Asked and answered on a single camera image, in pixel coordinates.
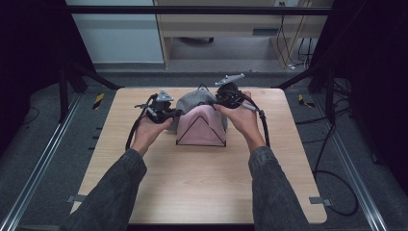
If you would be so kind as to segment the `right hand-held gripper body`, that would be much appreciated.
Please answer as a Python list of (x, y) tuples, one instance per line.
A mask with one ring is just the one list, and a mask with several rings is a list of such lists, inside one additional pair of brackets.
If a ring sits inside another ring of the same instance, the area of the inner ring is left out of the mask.
[(240, 107), (240, 105), (248, 99), (248, 97), (239, 90), (236, 84), (236, 81), (243, 77), (243, 73), (226, 75), (223, 79), (216, 82), (218, 90), (214, 104), (221, 105), (228, 109), (237, 109)]

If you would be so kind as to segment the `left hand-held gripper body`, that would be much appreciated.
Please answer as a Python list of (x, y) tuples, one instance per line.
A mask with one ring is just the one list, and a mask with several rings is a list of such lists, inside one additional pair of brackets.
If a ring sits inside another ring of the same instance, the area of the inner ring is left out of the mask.
[(146, 115), (151, 121), (160, 124), (166, 121), (166, 116), (171, 116), (167, 114), (167, 111), (171, 109), (173, 100), (174, 98), (165, 90), (161, 90), (159, 93), (151, 95), (141, 107), (146, 110)]

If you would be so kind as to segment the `grey knit beanie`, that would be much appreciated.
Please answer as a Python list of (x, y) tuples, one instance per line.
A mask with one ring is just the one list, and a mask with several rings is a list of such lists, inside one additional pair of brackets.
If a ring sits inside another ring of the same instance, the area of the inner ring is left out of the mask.
[(184, 131), (199, 119), (203, 119), (211, 128), (217, 131), (228, 127), (227, 118), (215, 110), (207, 102), (216, 97), (208, 90), (199, 89), (182, 96), (176, 103), (176, 109), (182, 110), (179, 119), (172, 121), (169, 131)]

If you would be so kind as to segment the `black wire triangular rack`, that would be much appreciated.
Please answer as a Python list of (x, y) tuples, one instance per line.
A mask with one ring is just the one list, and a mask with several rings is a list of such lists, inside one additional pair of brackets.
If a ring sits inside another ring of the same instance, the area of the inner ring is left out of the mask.
[(176, 126), (179, 145), (226, 146), (227, 119), (213, 107), (216, 97), (201, 84), (176, 104), (181, 111)]

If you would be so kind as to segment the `pink knit beanie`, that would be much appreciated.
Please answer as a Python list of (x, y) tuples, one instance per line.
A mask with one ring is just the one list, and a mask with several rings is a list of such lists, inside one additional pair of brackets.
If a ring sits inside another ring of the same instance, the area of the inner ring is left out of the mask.
[(203, 119), (199, 119), (184, 131), (176, 131), (176, 143), (180, 145), (225, 146), (226, 132), (211, 128)]

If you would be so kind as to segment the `person's left hand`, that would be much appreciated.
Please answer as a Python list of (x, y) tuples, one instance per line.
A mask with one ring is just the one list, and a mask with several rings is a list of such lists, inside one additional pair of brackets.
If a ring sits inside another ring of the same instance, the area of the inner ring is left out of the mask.
[(150, 145), (172, 124), (172, 121), (173, 118), (171, 117), (158, 124), (144, 116), (134, 133), (130, 148), (136, 150), (143, 157)]

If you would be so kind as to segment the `person's right hand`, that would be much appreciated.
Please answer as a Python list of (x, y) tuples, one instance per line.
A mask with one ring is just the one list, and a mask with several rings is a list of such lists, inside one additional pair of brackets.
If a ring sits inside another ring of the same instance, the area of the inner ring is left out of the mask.
[(249, 152), (253, 152), (258, 147), (266, 145), (259, 131), (258, 120), (254, 111), (240, 105), (237, 109), (228, 109), (225, 107), (224, 111), (219, 112), (226, 116), (243, 135)]

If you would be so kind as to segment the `yellow black hazard tape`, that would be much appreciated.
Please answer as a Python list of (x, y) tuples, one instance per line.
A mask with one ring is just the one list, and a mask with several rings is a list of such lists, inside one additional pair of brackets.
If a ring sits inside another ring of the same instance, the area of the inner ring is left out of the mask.
[(298, 103), (299, 103), (299, 105), (303, 105), (303, 106), (306, 106), (308, 108), (315, 108), (316, 107), (316, 105), (314, 103), (306, 102), (302, 94), (298, 95)]
[(95, 101), (94, 101), (94, 103), (93, 103), (93, 105), (92, 105), (92, 109), (93, 109), (93, 110), (97, 110), (97, 109), (99, 108), (99, 106), (100, 106), (100, 104), (101, 104), (101, 101), (102, 101), (103, 98), (104, 98), (104, 95), (105, 95), (105, 93), (99, 93), (99, 94), (96, 96)]

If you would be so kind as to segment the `light wooden desk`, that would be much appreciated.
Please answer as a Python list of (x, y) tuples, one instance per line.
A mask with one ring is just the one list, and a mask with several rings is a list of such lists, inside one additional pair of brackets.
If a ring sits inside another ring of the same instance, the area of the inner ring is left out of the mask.
[[(153, 0), (158, 6), (330, 8), (334, 0)], [(159, 35), (165, 64), (175, 38), (267, 38), (282, 67), (294, 64), (300, 39), (317, 39), (324, 15), (159, 14)]]

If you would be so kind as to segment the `white cabinet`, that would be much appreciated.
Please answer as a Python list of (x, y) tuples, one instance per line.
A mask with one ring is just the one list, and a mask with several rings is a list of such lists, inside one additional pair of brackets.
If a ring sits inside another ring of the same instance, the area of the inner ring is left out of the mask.
[(95, 64), (162, 63), (162, 46), (154, 14), (74, 14)]

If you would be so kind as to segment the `black metal stand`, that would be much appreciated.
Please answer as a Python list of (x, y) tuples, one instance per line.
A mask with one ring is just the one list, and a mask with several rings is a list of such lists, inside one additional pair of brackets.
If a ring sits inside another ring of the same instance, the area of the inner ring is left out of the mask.
[(335, 106), (333, 102), (334, 98), (334, 71), (330, 64), (316, 64), (303, 72), (295, 75), (293, 78), (286, 82), (276, 86), (277, 89), (285, 90), (295, 83), (311, 77), (312, 80), (308, 86), (310, 93), (319, 92), (322, 88), (325, 88), (325, 115), (331, 124), (335, 123)]
[(59, 91), (60, 91), (60, 122), (63, 122), (69, 113), (68, 108), (68, 91), (67, 84), (70, 84), (75, 92), (84, 92), (88, 85), (83, 77), (90, 77), (102, 86), (110, 90), (122, 89), (122, 86), (116, 85), (102, 76), (98, 75), (95, 70), (86, 68), (80, 64), (64, 64), (59, 70)]

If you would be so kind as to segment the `grey tape strip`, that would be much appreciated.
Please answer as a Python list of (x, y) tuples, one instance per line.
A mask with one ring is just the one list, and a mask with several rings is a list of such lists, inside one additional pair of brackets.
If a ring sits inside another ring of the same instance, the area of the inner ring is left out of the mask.
[(74, 203), (74, 202), (83, 202), (85, 200), (86, 196), (83, 194), (70, 194), (67, 198), (66, 198), (66, 202), (67, 203)]
[(321, 204), (324, 207), (331, 207), (332, 201), (327, 198), (322, 198), (320, 196), (310, 196), (309, 201), (311, 204)]

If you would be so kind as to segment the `black horizontal frame bar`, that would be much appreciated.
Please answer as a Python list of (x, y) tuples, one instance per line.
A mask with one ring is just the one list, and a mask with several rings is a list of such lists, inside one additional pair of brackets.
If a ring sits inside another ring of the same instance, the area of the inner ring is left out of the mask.
[(64, 8), (70, 13), (105, 14), (241, 14), (241, 15), (329, 15), (332, 8), (224, 7), (224, 6), (79, 6)]

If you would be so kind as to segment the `aluminium floor rail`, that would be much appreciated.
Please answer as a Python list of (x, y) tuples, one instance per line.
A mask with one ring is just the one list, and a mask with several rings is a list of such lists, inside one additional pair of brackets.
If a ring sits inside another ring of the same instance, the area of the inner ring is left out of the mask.
[(69, 127), (72, 118), (75, 116), (83, 96), (84, 95), (82, 93), (75, 93), (73, 95), (73, 99), (68, 106), (68, 112), (65, 118), (58, 124), (51, 139), (42, 151), (38, 162), (32, 170), (31, 175), (26, 181), (18, 198), (10, 211), (7, 213), (6, 217), (0, 223), (0, 231), (14, 231), (16, 229), (29, 203), (31, 202), (32, 197), (34, 196), (45, 171), (59, 148), (64, 134)]
[(335, 153), (340, 161), (340, 165), (343, 168), (346, 182), (352, 189), (359, 208), (364, 213), (366, 221), (370, 226), (370, 230), (389, 231), (389, 227), (375, 204), (367, 184), (364, 182), (361, 173), (357, 169), (357, 166), (353, 163), (345, 143), (340, 133), (337, 131), (339, 128), (338, 118), (348, 113), (349, 109), (346, 108), (334, 109), (333, 115), (329, 116), (333, 122), (325, 121), (324, 125), (329, 133), (329, 139), (333, 144)]

